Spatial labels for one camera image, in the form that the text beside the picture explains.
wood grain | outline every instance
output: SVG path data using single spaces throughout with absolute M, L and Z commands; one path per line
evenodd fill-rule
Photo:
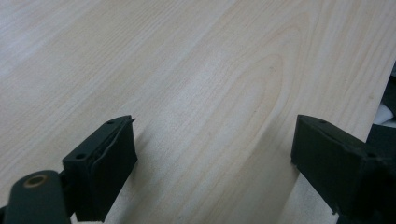
M 2 1 L 0 202 L 131 114 L 139 162 L 107 223 L 332 223 L 296 182 L 296 116 L 364 140 L 395 21 L 392 0 Z

black plastic part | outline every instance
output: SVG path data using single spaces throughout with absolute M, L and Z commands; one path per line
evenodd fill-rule
M 393 116 L 396 117 L 396 77 L 389 78 L 384 95 L 382 96 L 382 103 L 384 103 L 392 112 Z
M 3 223 L 4 216 L 6 215 L 6 209 L 7 209 L 6 206 L 0 208 L 0 224 Z
M 373 124 L 366 144 L 391 158 L 385 182 L 378 183 L 375 207 L 381 213 L 383 223 L 396 223 L 396 128 Z
M 291 161 L 330 208 L 351 220 L 373 216 L 391 158 L 329 122 L 299 115 Z
M 14 184 L 4 223 L 70 223 L 61 181 L 55 171 L 40 171 Z
M 105 221 L 134 168 L 132 122 L 130 116 L 106 122 L 63 159 L 67 210 L 78 221 Z

